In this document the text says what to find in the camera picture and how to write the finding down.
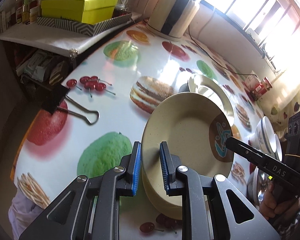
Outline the right hand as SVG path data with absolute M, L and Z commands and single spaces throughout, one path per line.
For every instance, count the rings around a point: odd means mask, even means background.
M 288 221 L 291 220 L 300 208 L 299 199 L 291 199 L 281 204 L 277 204 L 275 197 L 273 196 L 273 190 L 275 185 L 271 182 L 266 189 L 263 200 L 260 204 L 259 212 L 262 216 L 269 220 L 275 216 L 279 216 L 282 220 Z

